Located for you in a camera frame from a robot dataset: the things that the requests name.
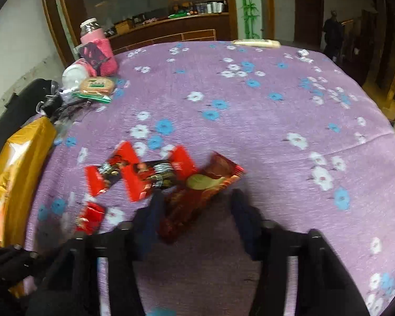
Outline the eyeglasses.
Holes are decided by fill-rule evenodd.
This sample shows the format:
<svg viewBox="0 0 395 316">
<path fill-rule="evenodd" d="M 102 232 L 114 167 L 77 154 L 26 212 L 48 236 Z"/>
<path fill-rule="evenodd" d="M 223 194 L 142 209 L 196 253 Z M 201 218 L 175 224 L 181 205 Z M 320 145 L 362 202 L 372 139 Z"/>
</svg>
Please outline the eyeglasses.
<svg viewBox="0 0 395 316">
<path fill-rule="evenodd" d="M 66 103 L 62 96 L 57 93 L 53 96 L 47 95 L 45 101 L 39 101 L 35 111 L 37 114 L 47 117 L 52 124 L 55 124 L 59 120 L 70 119 L 79 110 L 87 108 L 91 104 L 91 100 L 82 98 Z"/>
</svg>

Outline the dark red snack packet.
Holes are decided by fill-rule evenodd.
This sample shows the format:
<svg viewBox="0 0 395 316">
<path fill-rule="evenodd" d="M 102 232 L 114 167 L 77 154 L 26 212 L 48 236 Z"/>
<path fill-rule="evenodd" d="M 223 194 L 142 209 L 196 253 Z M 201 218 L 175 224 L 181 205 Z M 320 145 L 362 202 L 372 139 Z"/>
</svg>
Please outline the dark red snack packet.
<svg viewBox="0 0 395 316">
<path fill-rule="evenodd" d="M 166 244 L 176 242 L 209 206 L 210 200 L 244 174 L 243 167 L 214 152 L 206 166 L 166 195 L 164 215 L 158 229 L 161 241 Z"/>
</svg>

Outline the red black candy packet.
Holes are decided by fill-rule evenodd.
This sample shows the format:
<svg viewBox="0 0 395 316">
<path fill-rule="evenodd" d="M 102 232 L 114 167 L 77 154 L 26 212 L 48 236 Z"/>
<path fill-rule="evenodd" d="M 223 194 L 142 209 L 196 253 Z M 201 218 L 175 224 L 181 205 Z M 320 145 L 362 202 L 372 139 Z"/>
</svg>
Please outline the red black candy packet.
<svg viewBox="0 0 395 316">
<path fill-rule="evenodd" d="M 125 168 L 138 162 L 139 159 L 132 145 L 123 141 L 106 161 L 100 165 L 85 168 L 85 178 L 90 195 L 96 197 L 108 191 L 122 178 Z"/>
</svg>

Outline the wooden cabinet counter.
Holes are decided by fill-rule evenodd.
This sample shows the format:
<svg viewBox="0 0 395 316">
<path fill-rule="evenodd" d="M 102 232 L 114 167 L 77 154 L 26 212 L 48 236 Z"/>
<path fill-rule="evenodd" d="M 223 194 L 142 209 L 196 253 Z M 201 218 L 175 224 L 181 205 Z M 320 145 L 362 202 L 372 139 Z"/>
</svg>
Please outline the wooden cabinet counter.
<svg viewBox="0 0 395 316">
<path fill-rule="evenodd" d="M 114 54 L 143 46 L 181 41 L 230 41 L 238 37 L 237 19 L 228 13 L 198 14 L 156 21 L 109 38 Z"/>
</svg>

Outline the small red candy packet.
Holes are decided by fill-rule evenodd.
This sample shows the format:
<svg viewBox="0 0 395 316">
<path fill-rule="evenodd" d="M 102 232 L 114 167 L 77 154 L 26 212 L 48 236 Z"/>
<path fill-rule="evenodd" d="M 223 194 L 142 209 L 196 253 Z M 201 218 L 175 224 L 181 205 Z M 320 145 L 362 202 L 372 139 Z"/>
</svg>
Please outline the small red candy packet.
<svg viewBox="0 0 395 316">
<path fill-rule="evenodd" d="M 99 231 L 105 218 L 106 208 L 88 201 L 75 221 L 75 231 L 93 235 Z"/>
</svg>

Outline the green trimmed biscuit packet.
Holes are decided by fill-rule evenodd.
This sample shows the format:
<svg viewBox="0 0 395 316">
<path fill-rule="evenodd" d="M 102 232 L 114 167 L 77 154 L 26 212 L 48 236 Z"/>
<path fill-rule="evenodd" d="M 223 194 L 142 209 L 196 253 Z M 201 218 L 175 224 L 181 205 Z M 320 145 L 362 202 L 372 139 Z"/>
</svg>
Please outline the green trimmed biscuit packet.
<svg viewBox="0 0 395 316">
<path fill-rule="evenodd" d="M 84 98 L 100 103 L 110 103 L 115 83 L 106 77 L 90 77 L 82 81 L 72 93 L 77 98 Z"/>
</svg>

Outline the red candy packet near gripper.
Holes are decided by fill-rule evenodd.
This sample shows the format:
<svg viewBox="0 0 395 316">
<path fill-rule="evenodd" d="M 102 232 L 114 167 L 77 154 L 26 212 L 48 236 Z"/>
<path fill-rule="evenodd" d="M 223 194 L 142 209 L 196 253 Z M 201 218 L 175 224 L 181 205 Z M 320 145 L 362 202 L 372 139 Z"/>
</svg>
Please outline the red candy packet near gripper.
<svg viewBox="0 0 395 316">
<path fill-rule="evenodd" d="M 175 146 L 166 159 L 131 163 L 122 170 L 131 202 L 138 202 L 155 189 L 165 190 L 197 172 L 195 162 L 183 146 Z"/>
</svg>

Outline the white remote control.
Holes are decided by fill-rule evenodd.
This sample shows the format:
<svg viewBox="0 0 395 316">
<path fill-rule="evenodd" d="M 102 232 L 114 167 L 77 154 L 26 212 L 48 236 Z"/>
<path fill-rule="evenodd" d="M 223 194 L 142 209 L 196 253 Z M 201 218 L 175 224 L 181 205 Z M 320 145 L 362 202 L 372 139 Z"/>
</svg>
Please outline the white remote control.
<svg viewBox="0 0 395 316">
<path fill-rule="evenodd" d="M 280 48 L 281 43 L 279 41 L 270 39 L 237 39 L 232 41 L 236 46 L 250 46 L 259 48 Z"/>
</svg>

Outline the white round container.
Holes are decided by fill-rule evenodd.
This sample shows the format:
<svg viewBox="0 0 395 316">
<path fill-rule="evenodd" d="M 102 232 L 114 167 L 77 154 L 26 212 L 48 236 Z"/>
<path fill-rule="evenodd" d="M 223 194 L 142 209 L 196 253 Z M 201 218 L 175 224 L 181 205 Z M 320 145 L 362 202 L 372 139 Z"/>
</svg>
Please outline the white round container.
<svg viewBox="0 0 395 316">
<path fill-rule="evenodd" d="M 90 77 L 87 62 L 80 58 L 70 66 L 68 66 L 62 73 L 62 87 L 66 89 L 74 89 L 87 78 Z"/>
</svg>

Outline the purple floral tablecloth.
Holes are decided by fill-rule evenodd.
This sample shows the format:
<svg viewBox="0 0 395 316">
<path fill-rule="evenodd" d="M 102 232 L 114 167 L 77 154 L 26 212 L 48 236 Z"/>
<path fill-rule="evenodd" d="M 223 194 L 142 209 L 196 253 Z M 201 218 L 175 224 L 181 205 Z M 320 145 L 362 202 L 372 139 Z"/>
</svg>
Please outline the purple floral tablecloth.
<svg viewBox="0 0 395 316">
<path fill-rule="evenodd" d="M 85 168 L 127 141 L 145 161 L 176 145 L 198 167 L 218 152 L 238 186 L 288 230 L 320 230 L 367 310 L 395 297 L 395 131 L 360 86 L 318 52 L 231 43 L 162 43 L 117 57 L 115 98 L 90 106 L 53 149 L 25 246 L 65 242 L 91 196 Z"/>
</svg>

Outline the person in dark clothes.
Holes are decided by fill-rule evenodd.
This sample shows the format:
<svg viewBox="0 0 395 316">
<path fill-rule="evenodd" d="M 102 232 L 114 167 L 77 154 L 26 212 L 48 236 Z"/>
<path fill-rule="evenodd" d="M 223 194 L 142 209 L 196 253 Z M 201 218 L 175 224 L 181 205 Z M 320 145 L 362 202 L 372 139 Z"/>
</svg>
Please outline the person in dark clothes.
<svg viewBox="0 0 395 316">
<path fill-rule="evenodd" d="M 336 62 L 343 45 L 343 35 L 341 24 L 337 19 L 337 12 L 332 10 L 330 14 L 330 18 L 325 21 L 323 26 L 325 34 L 324 54 L 333 62 Z"/>
</svg>

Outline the yellow cardboard box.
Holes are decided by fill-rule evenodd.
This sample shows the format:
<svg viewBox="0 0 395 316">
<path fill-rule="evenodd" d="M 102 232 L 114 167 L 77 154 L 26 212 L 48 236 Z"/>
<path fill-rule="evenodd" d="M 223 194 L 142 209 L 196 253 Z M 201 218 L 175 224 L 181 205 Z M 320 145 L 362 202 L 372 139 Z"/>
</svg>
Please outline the yellow cardboard box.
<svg viewBox="0 0 395 316">
<path fill-rule="evenodd" d="M 33 198 L 56 130 L 43 116 L 16 131 L 0 152 L 0 247 L 24 245 Z"/>
</svg>

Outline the black chair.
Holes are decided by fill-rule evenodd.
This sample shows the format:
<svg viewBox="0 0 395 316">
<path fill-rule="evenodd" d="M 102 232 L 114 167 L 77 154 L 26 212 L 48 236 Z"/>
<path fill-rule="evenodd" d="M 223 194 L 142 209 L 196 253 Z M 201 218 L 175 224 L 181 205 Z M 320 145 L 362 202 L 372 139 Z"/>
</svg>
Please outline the black chair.
<svg viewBox="0 0 395 316">
<path fill-rule="evenodd" d="M 0 153 L 6 141 L 37 112 L 37 105 L 45 101 L 58 87 L 58 82 L 38 78 L 29 83 L 20 93 L 13 93 L 0 117 Z"/>
</svg>

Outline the pink sleeved water bottle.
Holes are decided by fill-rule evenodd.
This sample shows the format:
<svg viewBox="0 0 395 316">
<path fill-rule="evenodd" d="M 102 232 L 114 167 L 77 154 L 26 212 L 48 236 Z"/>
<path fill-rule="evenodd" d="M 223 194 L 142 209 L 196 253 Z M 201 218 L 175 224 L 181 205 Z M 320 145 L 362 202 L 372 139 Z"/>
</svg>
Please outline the pink sleeved water bottle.
<svg viewBox="0 0 395 316">
<path fill-rule="evenodd" d="M 96 18 L 90 18 L 80 24 L 79 63 L 85 66 L 90 76 L 113 76 L 118 64 L 112 52 L 109 40 Z"/>
</svg>

